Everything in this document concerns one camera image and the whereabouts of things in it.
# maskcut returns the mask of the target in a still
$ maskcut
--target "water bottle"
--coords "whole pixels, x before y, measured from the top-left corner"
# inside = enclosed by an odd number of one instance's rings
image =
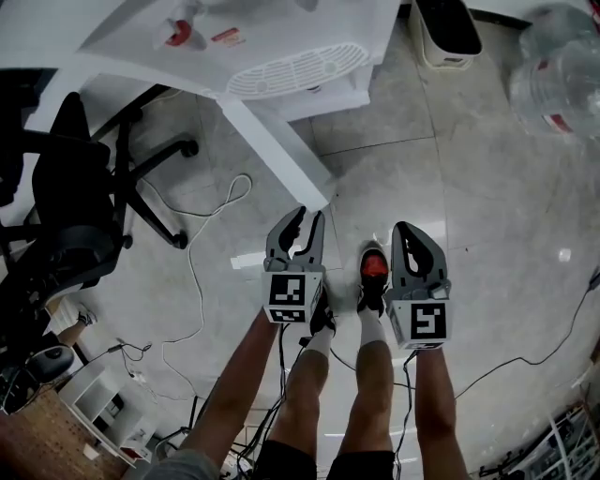
[[[600,135],[600,49],[572,41],[510,79],[510,103],[530,133]]]
[[[539,10],[533,24],[519,37],[526,59],[548,55],[571,40],[597,39],[592,16],[570,5],[555,5]]]

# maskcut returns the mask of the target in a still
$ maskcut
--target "white cube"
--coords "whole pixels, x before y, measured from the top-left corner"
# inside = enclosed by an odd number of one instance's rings
[[[450,338],[448,300],[394,300],[387,313],[401,349],[437,349]]]
[[[272,323],[308,323],[323,290],[321,272],[264,272],[262,304]]]

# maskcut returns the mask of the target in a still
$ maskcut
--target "sneaker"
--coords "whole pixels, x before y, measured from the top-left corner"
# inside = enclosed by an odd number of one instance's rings
[[[86,307],[84,304],[78,304],[77,309],[77,321],[83,323],[85,326],[93,325],[94,323],[98,323],[98,318],[96,317],[96,313]]]
[[[314,336],[317,332],[321,332],[324,327],[331,328],[336,333],[334,312],[329,307],[327,290],[323,287],[319,303],[312,314],[312,319],[310,319],[310,334]]]
[[[369,242],[360,260],[360,293],[356,311],[365,308],[379,311],[383,315],[383,294],[387,290],[387,279],[390,267],[382,247],[376,242]]]

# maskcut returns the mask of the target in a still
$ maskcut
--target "label sticker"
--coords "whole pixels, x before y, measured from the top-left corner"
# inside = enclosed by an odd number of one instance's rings
[[[552,115],[542,115],[546,123],[550,125],[558,133],[572,133],[567,123],[564,121],[563,116],[560,113],[554,113]]]
[[[242,38],[240,35],[240,31],[238,28],[233,27],[229,30],[225,30],[218,35],[215,35],[211,38],[216,43],[222,43],[228,48],[234,47],[235,45],[239,45],[240,43],[244,43],[246,41],[245,38]]]

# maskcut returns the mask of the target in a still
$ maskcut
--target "white sock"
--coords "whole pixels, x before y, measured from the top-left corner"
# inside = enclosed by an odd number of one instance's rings
[[[329,349],[331,348],[331,339],[334,337],[334,331],[328,326],[324,326],[320,332],[317,332],[307,345],[307,350],[321,352],[329,358]]]
[[[379,311],[365,307],[358,312],[358,318],[362,326],[360,334],[361,347],[372,341],[386,341],[383,326],[379,321]]]

